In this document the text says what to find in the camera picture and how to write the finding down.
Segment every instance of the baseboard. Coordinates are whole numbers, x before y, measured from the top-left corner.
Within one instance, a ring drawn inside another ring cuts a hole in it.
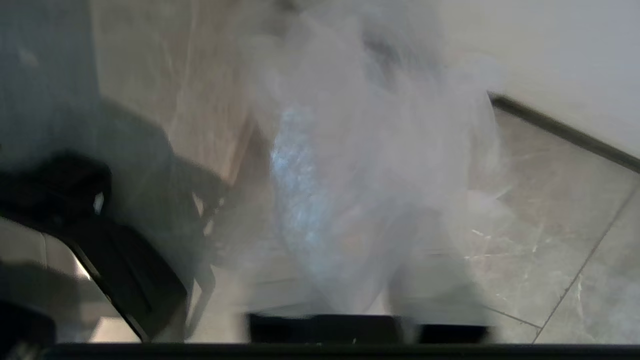
[[[581,131],[570,126],[562,124],[549,116],[546,116],[526,105],[510,99],[509,97],[498,96],[492,99],[494,107],[510,113],[522,120],[559,136],[576,146],[600,155],[605,159],[611,160],[629,170],[640,173],[640,159],[635,158],[626,152],[620,151],[615,147],[607,145],[600,140],[593,138]]]

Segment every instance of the black object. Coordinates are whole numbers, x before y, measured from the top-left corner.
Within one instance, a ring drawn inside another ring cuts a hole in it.
[[[279,318],[249,314],[252,343],[394,344],[396,319],[379,315],[315,315]]]
[[[56,342],[56,324],[48,316],[0,300],[0,359],[16,352],[37,352]]]
[[[639,359],[621,345],[57,345],[42,359]]]
[[[62,241],[140,339],[151,341],[186,311],[186,290],[140,234],[101,215],[110,195],[108,167],[72,153],[32,172],[0,173],[0,216]]]
[[[384,315],[315,315],[280,318],[249,314],[252,343],[398,344],[401,329],[396,317]],[[420,325],[417,343],[473,344],[488,335],[485,326]]]

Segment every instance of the transparent plastic bag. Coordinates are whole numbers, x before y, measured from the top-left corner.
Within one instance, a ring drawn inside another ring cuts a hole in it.
[[[308,313],[363,313],[418,244],[464,236],[473,137],[481,167],[500,167],[486,91],[441,66],[423,5],[322,1],[250,40],[274,241],[326,305]]]

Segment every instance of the white wall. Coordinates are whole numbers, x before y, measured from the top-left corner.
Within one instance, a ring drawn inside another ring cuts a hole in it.
[[[640,158],[640,1],[444,0],[450,60],[506,71],[504,93]]]

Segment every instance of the tile grout line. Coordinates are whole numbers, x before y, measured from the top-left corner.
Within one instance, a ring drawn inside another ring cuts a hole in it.
[[[564,294],[562,295],[562,297],[560,297],[560,300],[558,300],[558,302],[556,303],[556,306],[554,306],[553,310],[551,310],[551,313],[549,314],[549,317],[547,318],[545,323],[542,325],[542,327],[540,328],[540,331],[538,331],[538,333],[536,334],[536,337],[533,339],[533,341],[531,343],[535,343],[538,340],[538,338],[540,337],[540,334],[542,334],[542,331],[545,329],[545,327],[549,323],[549,320],[551,320],[553,315],[556,313],[556,310],[560,307],[560,304],[562,304],[562,301],[564,300],[566,295],[569,293],[569,290],[571,290],[571,287],[577,281],[578,277],[582,273],[582,270],[587,265],[587,263],[589,263],[589,260],[593,257],[593,254],[599,248],[600,244],[602,243],[602,240],[604,240],[604,238],[607,236],[607,234],[609,233],[609,231],[613,227],[613,224],[615,224],[616,220],[620,217],[620,214],[627,207],[627,205],[629,204],[629,202],[631,201],[631,199],[636,194],[636,192],[638,191],[639,188],[640,188],[640,185],[636,184],[636,187],[633,190],[631,190],[631,192],[629,193],[627,198],[622,202],[622,204],[620,205],[620,208],[616,211],[616,214],[613,216],[613,218],[611,219],[611,222],[609,222],[609,225],[606,227],[606,230],[602,233],[602,236],[600,237],[600,239],[596,242],[596,244],[593,247],[593,249],[591,249],[591,251],[589,252],[589,255],[587,256],[587,258],[582,263],[582,266],[580,266],[580,270],[578,270],[578,272],[575,274],[575,277],[573,278],[573,280],[571,281],[569,286],[564,291]]]
[[[536,325],[536,324],[534,324],[534,323],[530,323],[530,322],[528,322],[527,320],[523,320],[523,319],[517,318],[517,317],[515,317],[515,316],[513,316],[513,315],[509,315],[509,314],[507,314],[507,313],[503,313],[502,311],[499,311],[499,310],[493,309],[493,308],[488,307],[488,306],[485,306],[485,308],[487,308],[488,310],[493,311],[494,313],[498,313],[498,314],[500,314],[500,315],[504,315],[504,316],[506,316],[506,317],[508,317],[508,318],[510,318],[510,319],[514,319],[514,320],[517,320],[517,321],[519,321],[519,322],[521,322],[521,323],[525,323],[525,324],[527,324],[527,325],[533,326],[533,327],[535,327],[535,328],[536,328],[537,330],[539,330],[539,331],[541,331],[541,330],[542,330],[542,328],[541,328],[539,325]]]

